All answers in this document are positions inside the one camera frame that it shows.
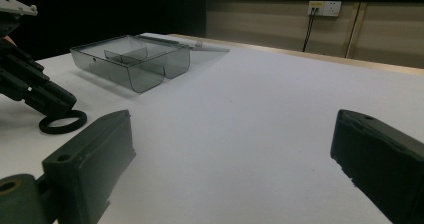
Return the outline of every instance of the power outlet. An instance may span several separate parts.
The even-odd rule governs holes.
[[[310,1],[308,15],[322,16],[324,11],[324,1]]]
[[[339,16],[342,2],[325,1],[323,8],[323,16]]]

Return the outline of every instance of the white tabletop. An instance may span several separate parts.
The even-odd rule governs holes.
[[[335,119],[362,112],[424,141],[424,76],[229,48],[192,52],[187,73],[143,94],[70,54],[39,62],[89,123],[130,111],[137,157],[99,223],[389,223],[330,158]],[[43,115],[0,102],[0,178],[39,177],[80,131],[43,134]]]

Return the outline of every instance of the transparent plastic tray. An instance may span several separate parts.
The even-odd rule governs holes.
[[[190,49],[175,42],[122,36],[70,49],[75,65],[135,92],[145,92],[190,67]]]

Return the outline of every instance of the screw hole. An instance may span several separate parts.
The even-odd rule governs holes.
[[[57,158],[58,161],[66,161],[69,160],[69,158],[71,158],[70,155],[62,155],[59,158]]]
[[[15,186],[16,186],[15,182],[6,182],[6,183],[0,185],[0,192],[8,191],[8,190],[14,188]]]

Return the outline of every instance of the black ring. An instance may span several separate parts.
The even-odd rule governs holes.
[[[66,118],[78,118],[76,121],[65,125],[65,126],[59,126],[59,127],[50,127],[49,124],[51,124],[54,121],[62,120]],[[38,127],[40,128],[40,131],[47,133],[47,134],[65,134],[72,131],[75,131],[76,129],[84,126],[84,124],[87,122],[87,115],[82,111],[77,110],[71,110],[62,118],[52,118],[52,117],[45,117],[43,120],[40,121],[38,124]]]

